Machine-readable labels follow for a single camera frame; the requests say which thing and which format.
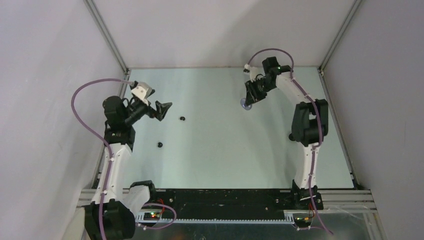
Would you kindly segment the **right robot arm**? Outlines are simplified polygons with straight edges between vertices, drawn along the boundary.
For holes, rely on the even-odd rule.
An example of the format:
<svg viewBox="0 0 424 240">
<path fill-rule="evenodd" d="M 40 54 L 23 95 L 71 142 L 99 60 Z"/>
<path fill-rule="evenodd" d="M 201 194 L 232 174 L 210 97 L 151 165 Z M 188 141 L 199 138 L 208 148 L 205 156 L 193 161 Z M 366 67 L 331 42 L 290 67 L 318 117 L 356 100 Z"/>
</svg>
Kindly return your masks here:
<svg viewBox="0 0 424 240">
<path fill-rule="evenodd" d="M 246 96 L 240 101 L 245 110 L 264 100 L 268 92 L 278 89 L 294 107 L 290 141 L 298 143 L 302 161 L 296 168 L 291 187 L 291 204 L 304 209 L 318 199 L 316 166 L 318 152 L 328 134 L 329 105 L 325 99 L 313 98 L 296 80 L 289 65 L 280 65 L 275 56 L 262 61 L 263 70 L 245 64 L 243 73 L 249 76 L 245 82 Z"/>
</svg>

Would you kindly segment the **lavender earbud charging case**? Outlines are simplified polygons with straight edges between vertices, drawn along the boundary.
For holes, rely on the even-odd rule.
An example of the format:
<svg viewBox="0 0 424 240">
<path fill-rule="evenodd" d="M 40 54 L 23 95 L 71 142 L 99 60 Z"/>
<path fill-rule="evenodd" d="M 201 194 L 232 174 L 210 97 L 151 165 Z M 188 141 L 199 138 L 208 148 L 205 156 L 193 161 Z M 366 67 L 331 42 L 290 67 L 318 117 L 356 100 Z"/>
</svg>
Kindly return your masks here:
<svg viewBox="0 0 424 240">
<path fill-rule="evenodd" d="M 249 110 L 251 110 L 252 109 L 252 105 L 251 104 L 246 104 L 246 99 L 245 98 L 242 98 L 241 100 L 240 100 L 240 105 L 242 106 L 242 108 L 244 109 L 244 110 L 246 110 L 246 111 L 249 111 Z"/>
</svg>

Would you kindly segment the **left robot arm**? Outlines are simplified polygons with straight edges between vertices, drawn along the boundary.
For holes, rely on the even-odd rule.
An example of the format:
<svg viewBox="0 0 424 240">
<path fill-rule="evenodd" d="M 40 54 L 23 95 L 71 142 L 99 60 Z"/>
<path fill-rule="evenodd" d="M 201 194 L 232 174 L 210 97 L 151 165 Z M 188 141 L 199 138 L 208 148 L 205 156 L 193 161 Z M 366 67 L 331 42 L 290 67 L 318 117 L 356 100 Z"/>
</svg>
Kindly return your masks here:
<svg viewBox="0 0 424 240">
<path fill-rule="evenodd" d="M 133 96 L 128 105 L 119 96 L 110 96 L 103 103 L 105 152 L 98 189 L 84 206 L 85 230 L 92 240 L 126 240 L 135 234 L 136 216 L 141 208 L 153 208 L 158 194 L 151 180 L 134 182 L 124 194 L 124 173 L 134 149 L 134 123 L 143 116 L 162 121 L 173 104 L 149 102 Z"/>
</svg>

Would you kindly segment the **black earbud charging case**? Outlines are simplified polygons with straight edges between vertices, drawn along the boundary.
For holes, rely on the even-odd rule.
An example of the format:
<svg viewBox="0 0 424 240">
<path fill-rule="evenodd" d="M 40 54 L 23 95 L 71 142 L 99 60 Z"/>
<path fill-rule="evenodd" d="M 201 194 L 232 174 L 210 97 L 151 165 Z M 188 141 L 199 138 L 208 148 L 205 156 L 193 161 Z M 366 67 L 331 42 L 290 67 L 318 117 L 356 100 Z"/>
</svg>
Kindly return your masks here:
<svg viewBox="0 0 424 240">
<path fill-rule="evenodd" d="M 289 134 L 288 138 L 290 141 L 293 141 L 293 142 L 295 141 L 295 138 L 292 133 Z"/>
</svg>

